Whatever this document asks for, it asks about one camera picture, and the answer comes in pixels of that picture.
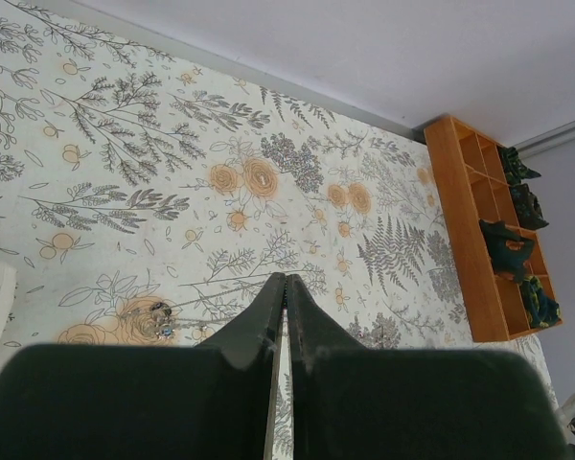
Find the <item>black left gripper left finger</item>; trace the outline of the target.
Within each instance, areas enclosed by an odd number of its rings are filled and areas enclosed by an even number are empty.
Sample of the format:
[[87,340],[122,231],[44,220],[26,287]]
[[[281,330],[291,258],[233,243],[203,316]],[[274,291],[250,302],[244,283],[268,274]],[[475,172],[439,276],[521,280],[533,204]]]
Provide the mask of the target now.
[[194,347],[42,344],[0,373],[0,459],[268,459],[286,277]]

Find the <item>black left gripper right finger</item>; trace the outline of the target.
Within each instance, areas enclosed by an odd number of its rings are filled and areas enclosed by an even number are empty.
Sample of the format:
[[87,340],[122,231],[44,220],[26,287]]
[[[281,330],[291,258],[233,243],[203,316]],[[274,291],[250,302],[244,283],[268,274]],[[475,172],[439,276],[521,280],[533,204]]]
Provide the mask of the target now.
[[287,278],[297,459],[566,459],[536,370],[490,349],[363,346]]

